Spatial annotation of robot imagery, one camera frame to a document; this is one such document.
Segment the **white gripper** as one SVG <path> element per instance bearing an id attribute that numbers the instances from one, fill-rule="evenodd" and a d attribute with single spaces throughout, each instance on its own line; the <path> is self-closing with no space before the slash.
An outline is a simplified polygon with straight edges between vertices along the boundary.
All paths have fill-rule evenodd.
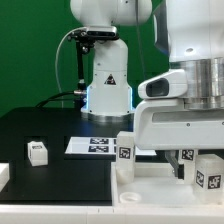
<path id="1" fill-rule="evenodd" d="M 174 176 L 183 179 L 176 150 L 224 149 L 224 110 L 185 110 L 180 99 L 143 100 L 134 115 L 134 141 L 141 150 L 168 150 Z"/>

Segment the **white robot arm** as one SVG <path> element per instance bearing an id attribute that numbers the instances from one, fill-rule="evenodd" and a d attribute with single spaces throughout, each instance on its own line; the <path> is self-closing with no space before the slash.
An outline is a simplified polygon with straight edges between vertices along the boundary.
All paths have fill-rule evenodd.
<path id="1" fill-rule="evenodd" d="M 80 33 L 95 51 L 93 81 L 82 112 L 94 118 L 134 118 L 134 143 L 162 150 L 176 176 L 177 151 L 224 148 L 224 0 L 70 0 Z M 127 83 L 127 46 L 119 25 L 154 21 L 167 72 L 142 82 L 138 105 Z"/>

